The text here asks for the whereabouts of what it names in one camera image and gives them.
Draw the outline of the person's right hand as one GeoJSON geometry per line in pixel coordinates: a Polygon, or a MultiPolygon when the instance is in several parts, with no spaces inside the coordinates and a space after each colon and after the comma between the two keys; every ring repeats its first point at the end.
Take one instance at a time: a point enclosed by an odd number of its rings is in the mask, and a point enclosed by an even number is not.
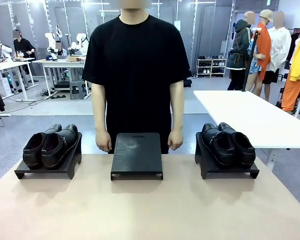
{"type": "Polygon", "coordinates": [[[106,130],[97,130],[95,143],[99,150],[109,153],[112,150],[111,136],[106,130]]]}

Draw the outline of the person's left hand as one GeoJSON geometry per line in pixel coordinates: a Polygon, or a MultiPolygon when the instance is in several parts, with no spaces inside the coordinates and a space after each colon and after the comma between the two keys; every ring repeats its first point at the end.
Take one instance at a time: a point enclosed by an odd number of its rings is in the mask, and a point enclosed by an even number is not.
{"type": "Polygon", "coordinates": [[[175,151],[182,146],[184,142],[182,130],[172,129],[168,136],[168,148],[175,151]]]}

